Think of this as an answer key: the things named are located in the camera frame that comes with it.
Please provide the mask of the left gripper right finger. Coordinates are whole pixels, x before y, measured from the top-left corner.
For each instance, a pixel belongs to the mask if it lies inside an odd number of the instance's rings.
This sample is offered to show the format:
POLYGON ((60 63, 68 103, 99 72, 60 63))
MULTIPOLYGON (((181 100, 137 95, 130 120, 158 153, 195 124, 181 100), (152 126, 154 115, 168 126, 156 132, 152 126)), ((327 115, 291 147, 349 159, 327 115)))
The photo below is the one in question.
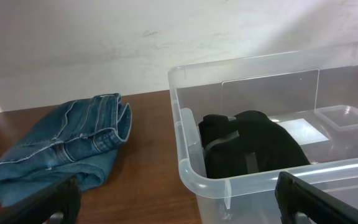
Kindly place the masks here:
POLYGON ((280 172, 275 198, 283 224, 358 224, 358 209, 288 172, 280 172))

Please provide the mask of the black garment with bands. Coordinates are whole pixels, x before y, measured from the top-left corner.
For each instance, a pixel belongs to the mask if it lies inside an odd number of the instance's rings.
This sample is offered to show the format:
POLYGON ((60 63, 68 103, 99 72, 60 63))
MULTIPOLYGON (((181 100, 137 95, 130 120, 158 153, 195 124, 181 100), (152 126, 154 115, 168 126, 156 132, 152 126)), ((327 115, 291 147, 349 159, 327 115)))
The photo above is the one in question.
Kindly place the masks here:
POLYGON ((260 111, 234 116, 209 114, 198 127, 210 179, 310 164, 290 133, 260 111))

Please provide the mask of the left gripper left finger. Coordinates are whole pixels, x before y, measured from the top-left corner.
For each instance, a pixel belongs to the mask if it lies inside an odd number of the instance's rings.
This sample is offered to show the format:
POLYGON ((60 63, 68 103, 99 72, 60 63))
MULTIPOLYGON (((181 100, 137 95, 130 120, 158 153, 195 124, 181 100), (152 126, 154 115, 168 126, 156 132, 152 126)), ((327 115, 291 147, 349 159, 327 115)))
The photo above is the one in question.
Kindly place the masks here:
POLYGON ((69 175, 4 208, 0 213, 0 224, 75 224, 80 207, 78 179, 75 175, 69 175))

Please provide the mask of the dark blue jeans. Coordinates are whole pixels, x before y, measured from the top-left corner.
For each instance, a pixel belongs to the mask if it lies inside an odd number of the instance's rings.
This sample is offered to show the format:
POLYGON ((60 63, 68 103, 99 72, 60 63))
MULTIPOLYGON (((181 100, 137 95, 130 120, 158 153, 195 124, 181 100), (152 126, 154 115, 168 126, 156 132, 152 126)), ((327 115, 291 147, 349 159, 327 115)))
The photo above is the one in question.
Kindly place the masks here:
POLYGON ((80 190, 103 185, 132 127, 118 93, 61 104, 0 157, 0 203, 14 205, 68 176, 80 190))

